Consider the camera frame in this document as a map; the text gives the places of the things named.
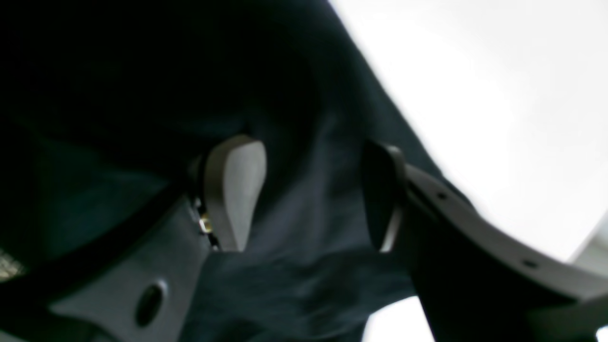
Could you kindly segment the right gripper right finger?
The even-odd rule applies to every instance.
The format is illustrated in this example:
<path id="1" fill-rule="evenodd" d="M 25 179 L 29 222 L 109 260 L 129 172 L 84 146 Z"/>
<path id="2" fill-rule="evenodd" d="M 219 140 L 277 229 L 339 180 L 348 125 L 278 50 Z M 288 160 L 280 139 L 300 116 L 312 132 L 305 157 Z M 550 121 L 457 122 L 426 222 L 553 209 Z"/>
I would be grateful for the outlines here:
<path id="1" fill-rule="evenodd" d="M 437 342 L 597 342 L 607 277 L 560 262 L 482 218 L 395 146 L 367 141 L 372 245 L 412 279 Z"/>

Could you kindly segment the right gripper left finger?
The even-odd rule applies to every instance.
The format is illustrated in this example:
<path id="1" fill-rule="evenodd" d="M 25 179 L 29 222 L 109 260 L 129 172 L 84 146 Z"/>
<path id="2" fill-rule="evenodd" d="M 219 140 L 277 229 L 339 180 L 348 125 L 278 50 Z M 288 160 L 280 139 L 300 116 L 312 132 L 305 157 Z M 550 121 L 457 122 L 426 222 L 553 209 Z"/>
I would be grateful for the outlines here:
<path id="1" fill-rule="evenodd" d="M 1 282 L 3 342 L 178 342 L 203 264 L 245 250 L 264 143 L 236 135 L 104 236 Z"/>

